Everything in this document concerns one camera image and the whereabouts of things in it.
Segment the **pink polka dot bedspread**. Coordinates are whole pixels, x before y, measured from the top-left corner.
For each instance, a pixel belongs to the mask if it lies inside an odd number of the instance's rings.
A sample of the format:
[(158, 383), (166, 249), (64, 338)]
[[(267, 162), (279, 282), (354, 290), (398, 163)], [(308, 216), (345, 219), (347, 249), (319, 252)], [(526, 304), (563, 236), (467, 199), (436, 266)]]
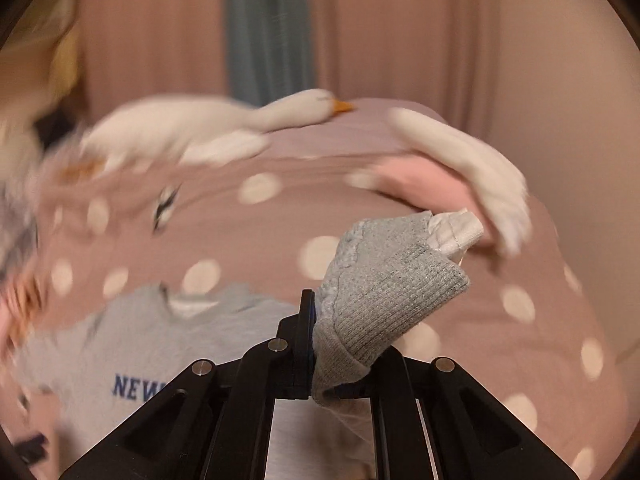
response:
[[(73, 325), (115, 295), (155, 283), (243, 284), (292, 304), (319, 284), (354, 223), (408, 212), (350, 182), (390, 147), (386, 108), (363, 100), (334, 122), (277, 132), (268, 153), (221, 168), (133, 162), (70, 183), (61, 172), (77, 148), (64, 142), (30, 185), (41, 326)], [(578, 477), (601, 479), (632, 428), (623, 379), (550, 214), (538, 200), (529, 207), (533, 233), (521, 253), (468, 252), (470, 289), (399, 345), (417, 360), (451, 356)]]

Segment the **teal curtain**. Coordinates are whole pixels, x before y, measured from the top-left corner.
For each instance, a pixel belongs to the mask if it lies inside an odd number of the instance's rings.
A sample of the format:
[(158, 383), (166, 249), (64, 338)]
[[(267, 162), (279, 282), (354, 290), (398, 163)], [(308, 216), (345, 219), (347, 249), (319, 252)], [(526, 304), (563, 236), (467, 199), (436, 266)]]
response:
[(263, 106), (314, 88), (308, 0), (226, 0), (231, 95)]

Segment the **pink curtain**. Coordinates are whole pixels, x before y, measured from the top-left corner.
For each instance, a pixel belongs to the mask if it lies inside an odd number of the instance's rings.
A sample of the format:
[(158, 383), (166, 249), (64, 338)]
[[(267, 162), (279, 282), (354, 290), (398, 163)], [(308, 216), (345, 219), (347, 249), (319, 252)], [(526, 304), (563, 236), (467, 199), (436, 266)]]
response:
[[(314, 86), (423, 103), (547, 205), (618, 358), (639, 352), (639, 44), (608, 0), (308, 0)], [(79, 0), (93, 118), (231, 96), (226, 0)]]

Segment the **orange folded clothes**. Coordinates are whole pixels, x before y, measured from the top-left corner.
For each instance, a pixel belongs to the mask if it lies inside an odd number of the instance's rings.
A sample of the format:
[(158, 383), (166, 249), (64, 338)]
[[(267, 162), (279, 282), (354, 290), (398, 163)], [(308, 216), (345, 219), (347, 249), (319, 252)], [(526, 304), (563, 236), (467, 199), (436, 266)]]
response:
[(1, 287), (1, 343), (14, 348), (28, 335), (44, 299), (32, 272), (14, 274)]

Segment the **grey New York sweatshirt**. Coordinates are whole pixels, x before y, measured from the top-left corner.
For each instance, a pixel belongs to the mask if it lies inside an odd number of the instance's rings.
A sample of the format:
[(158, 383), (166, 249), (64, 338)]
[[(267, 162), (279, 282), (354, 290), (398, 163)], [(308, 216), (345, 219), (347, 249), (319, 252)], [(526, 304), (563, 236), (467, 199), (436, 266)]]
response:
[[(270, 478), (368, 474), (369, 404), (342, 400), (336, 388), (366, 376), (382, 352), (468, 288), (459, 261), (482, 233), (462, 210), (361, 221), (342, 236), (316, 293), (311, 398), (278, 409)], [(160, 285), (144, 286), (17, 350), (18, 382), (61, 401), (70, 454), (87, 452), (192, 362), (239, 359), (293, 312), (243, 285), (198, 297), (193, 314), (181, 313), (179, 301)]]

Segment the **white goose plush toy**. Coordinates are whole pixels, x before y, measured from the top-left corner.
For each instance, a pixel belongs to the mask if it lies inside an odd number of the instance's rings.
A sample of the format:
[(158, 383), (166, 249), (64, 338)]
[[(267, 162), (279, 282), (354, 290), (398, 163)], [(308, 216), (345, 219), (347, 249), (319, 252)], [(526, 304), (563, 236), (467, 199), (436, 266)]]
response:
[(269, 145), (269, 133), (327, 122), (352, 103), (329, 90), (299, 91), (264, 106), (224, 96), (158, 94), (128, 102), (82, 135), (80, 151), (117, 167), (129, 159), (224, 165)]

